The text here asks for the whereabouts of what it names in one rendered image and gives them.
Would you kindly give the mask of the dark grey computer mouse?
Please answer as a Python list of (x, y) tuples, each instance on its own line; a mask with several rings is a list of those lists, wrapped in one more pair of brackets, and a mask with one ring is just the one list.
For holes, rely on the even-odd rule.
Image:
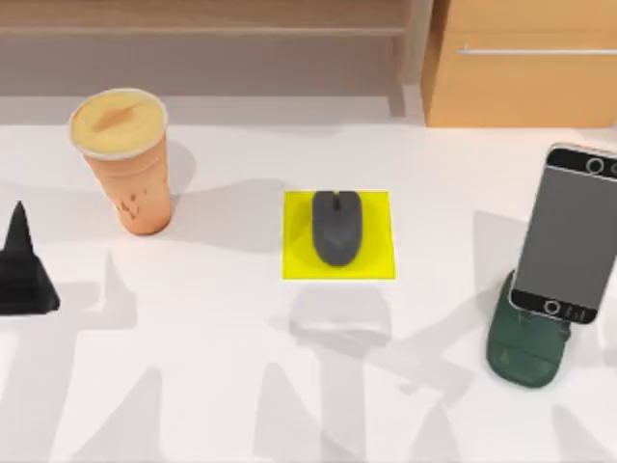
[(362, 199), (356, 191), (317, 191), (311, 200), (312, 243), (330, 266), (351, 263), (363, 236)]

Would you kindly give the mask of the flat yellow square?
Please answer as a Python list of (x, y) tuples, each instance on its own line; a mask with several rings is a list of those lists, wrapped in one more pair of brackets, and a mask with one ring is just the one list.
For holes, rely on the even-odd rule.
[(330, 266), (312, 243), (310, 190), (287, 190), (282, 209), (282, 277), (286, 280), (393, 280), (396, 277), (389, 192), (362, 190), (362, 245), (346, 266)]

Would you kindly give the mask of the orange drink cup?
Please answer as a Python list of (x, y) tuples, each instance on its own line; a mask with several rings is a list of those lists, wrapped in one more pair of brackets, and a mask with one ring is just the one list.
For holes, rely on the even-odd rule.
[(172, 219), (168, 119), (158, 96), (135, 88), (88, 96), (69, 118), (71, 144), (90, 166), (122, 225), (136, 235), (160, 232)]

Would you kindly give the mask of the open wooden shelf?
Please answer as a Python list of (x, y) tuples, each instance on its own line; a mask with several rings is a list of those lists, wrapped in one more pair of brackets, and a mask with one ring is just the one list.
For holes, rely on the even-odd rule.
[(0, 123), (138, 87), (177, 123), (415, 111), (433, 0), (0, 0)]

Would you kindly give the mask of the dark green phone stand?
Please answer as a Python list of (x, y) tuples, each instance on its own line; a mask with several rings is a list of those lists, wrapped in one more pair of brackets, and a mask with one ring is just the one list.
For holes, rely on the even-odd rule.
[(557, 375), (571, 336), (566, 321), (520, 311), (509, 300), (514, 273), (503, 282), (486, 340), (486, 360), (500, 378), (539, 389)]

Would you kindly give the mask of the wooden cupboard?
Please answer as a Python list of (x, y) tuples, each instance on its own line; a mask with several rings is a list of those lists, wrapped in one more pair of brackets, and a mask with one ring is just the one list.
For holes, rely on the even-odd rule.
[(617, 0), (435, 0), (420, 88), (433, 127), (617, 123), (617, 56), (475, 56), (471, 48), (617, 49)]

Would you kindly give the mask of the grey smartphone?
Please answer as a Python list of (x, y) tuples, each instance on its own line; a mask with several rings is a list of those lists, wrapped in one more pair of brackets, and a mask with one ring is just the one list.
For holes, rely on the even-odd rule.
[(547, 154), (509, 292), (519, 310), (591, 324), (617, 259), (617, 152)]

